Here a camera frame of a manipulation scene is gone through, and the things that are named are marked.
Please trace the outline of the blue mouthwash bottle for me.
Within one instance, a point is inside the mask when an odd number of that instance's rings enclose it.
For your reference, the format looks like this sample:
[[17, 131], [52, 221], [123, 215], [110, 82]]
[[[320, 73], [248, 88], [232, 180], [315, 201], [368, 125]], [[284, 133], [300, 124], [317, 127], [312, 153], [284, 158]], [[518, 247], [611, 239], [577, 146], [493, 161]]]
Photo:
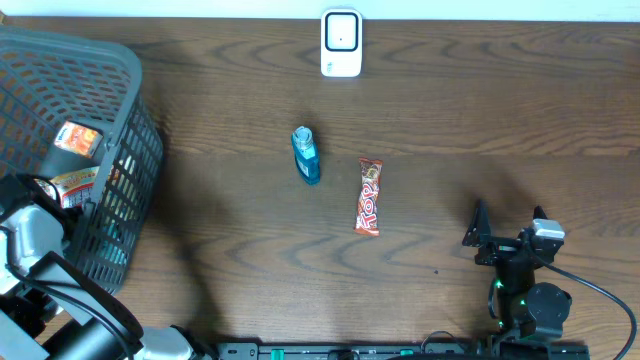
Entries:
[[291, 143], [300, 176], [309, 185], [317, 184], [320, 181], [319, 153], [312, 131], [305, 126], [298, 127], [291, 135]]

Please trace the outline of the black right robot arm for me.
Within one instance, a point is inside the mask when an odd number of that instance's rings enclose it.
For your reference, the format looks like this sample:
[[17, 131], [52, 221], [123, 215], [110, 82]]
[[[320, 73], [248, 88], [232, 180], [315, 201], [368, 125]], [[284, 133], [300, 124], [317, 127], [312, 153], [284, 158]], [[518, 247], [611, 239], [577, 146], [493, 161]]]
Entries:
[[462, 244], [477, 250], [476, 264], [495, 269], [488, 308], [500, 330], [487, 339], [492, 355], [525, 349], [549, 354], [550, 342], [562, 337], [572, 298], [556, 285], [538, 283], [535, 271], [554, 260], [564, 238], [560, 223], [549, 219], [540, 206], [534, 208], [531, 225], [516, 237], [496, 236], [486, 204], [477, 202]]

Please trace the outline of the red Top chocolate bar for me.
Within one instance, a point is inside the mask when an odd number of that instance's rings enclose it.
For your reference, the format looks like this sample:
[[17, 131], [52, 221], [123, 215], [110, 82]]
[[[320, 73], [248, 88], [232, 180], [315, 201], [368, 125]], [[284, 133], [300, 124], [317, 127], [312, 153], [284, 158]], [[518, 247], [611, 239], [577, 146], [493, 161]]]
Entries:
[[377, 200], [380, 192], [380, 175], [383, 162], [359, 158], [361, 190], [357, 203], [354, 231], [366, 236], [379, 236]]

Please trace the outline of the small orange snack box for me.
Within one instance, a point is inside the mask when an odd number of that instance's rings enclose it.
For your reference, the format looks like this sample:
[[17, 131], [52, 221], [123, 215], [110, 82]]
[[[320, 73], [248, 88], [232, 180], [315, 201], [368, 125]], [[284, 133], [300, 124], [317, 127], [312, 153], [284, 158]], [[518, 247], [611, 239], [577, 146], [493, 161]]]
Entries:
[[54, 137], [54, 145], [61, 150], [92, 158], [102, 139], [99, 131], [66, 121]]

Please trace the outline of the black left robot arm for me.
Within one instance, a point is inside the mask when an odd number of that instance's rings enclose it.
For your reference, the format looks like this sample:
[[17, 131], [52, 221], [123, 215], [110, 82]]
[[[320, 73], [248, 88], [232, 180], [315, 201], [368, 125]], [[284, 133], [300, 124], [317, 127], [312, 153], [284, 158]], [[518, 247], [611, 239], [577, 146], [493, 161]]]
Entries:
[[20, 345], [5, 338], [19, 358], [46, 359], [217, 359], [215, 346], [198, 341], [187, 330], [143, 328], [111, 292], [128, 268], [127, 252], [140, 232], [148, 203], [135, 193], [128, 175], [107, 180], [100, 201], [88, 202], [73, 240], [73, 259], [54, 251], [20, 269], [18, 247], [29, 240], [20, 230], [1, 228], [6, 239], [6, 270], [30, 290], [36, 290], [72, 315], [65, 328], [39, 344], [32, 336]]

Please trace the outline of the beige snack bag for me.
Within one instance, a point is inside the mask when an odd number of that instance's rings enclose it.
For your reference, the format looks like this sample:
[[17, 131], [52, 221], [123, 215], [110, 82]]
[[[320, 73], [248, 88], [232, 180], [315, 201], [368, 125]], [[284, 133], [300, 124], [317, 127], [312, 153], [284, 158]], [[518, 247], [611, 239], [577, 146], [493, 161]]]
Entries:
[[99, 166], [89, 167], [35, 182], [63, 209], [81, 207], [90, 199], [99, 170]]

